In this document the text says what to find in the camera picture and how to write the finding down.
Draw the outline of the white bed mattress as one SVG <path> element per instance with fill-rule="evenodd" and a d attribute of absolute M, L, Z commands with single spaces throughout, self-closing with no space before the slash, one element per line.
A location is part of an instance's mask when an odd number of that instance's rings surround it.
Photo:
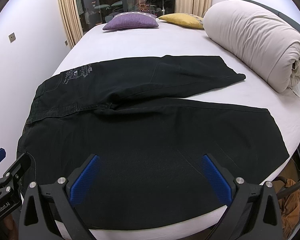
<path fill-rule="evenodd" d="M 56 69 L 56 74 L 86 64 L 135 57 L 218 56 L 237 73 L 245 75 L 230 90 L 210 90 L 191 96 L 194 101 L 224 103 L 269 111 L 277 124 L 288 158 L 266 179 L 273 180 L 290 161 L 300 142 L 300 96 L 291 90 L 278 93 L 230 52 L 208 38 L 202 30 L 187 30 L 161 23 L 158 29 L 105 32 L 96 26 L 86 33 Z M 152 229 L 93 229 L 98 239 L 178 239 L 200 232 L 221 217 L 224 207 L 183 222 Z"/>

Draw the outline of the rolled beige duvet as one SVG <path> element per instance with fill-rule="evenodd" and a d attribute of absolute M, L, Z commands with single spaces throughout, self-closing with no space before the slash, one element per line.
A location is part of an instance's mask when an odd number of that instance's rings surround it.
<path fill-rule="evenodd" d="M 275 91 L 290 88 L 300 96 L 300 33 L 279 16 L 254 3 L 227 0 L 208 9 L 203 26 Z"/>

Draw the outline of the left beige curtain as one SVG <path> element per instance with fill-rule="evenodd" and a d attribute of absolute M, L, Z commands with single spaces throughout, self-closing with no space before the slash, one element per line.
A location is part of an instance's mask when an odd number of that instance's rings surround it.
<path fill-rule="evenodd" d="M 76 0 L 58 0 L 58 6 L 66 38 L 72 49 L 83 37 L 77 2 Z"/>

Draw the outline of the black denim pants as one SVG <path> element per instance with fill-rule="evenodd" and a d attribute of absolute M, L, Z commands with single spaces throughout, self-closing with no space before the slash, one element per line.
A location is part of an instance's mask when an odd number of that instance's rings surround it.
<path fill-rule="evenodd" d="M 96 154 L 100 171 L 77 208 L 93 229 L 152 229 L 219 208 L 203 155 L 252 184 L 288 158 L 267 109 L 191 99 L 244 79 L 218 56 L 168 55 L 92 63 L 47 79 L 18 141 L 17 153 L 31 158 L 21 191 L 68 177 Z"/>

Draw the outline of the brown garment on floor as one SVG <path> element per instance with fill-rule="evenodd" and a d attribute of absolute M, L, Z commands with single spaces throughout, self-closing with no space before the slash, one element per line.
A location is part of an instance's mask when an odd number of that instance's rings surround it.
<path fill-rule="evenodd" d="M 279 176 L 273 181 L 275 192 L 283 191 L 296 184 L 290 178 Z M 279 199 L 279 207 L 281 212 L 283 239 L 288 239 L 293 230 L 297 226 L 300 219 L 300 190 Z"/>

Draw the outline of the beige wall switch plate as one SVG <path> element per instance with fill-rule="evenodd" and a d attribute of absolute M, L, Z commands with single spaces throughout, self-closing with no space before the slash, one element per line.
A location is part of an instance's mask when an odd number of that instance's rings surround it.
<path fill-rule="evenodd" d="M 13 41 L 15 41 L 15 33 L 11 33 L 9 36 L 9 41 L 12 43 Z"/>

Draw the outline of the purple cushion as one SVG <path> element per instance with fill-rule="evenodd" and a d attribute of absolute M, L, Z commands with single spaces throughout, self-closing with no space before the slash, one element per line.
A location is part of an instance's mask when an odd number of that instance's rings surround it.
<path fill-rule="evenodd" d="M 156 16 L 145 12 L 123 12 L 114 16 L 103 30 L 157 28 Z"/>

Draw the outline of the yellow cushion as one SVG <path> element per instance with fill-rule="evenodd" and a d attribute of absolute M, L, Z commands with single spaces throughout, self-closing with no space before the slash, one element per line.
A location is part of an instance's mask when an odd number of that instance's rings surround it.
<path fill-rule="evenodd" d="M 203 18 L 193 14 L 167 14 L 160 16 L 159 19 L 185 28 L 204 29 Z"/>

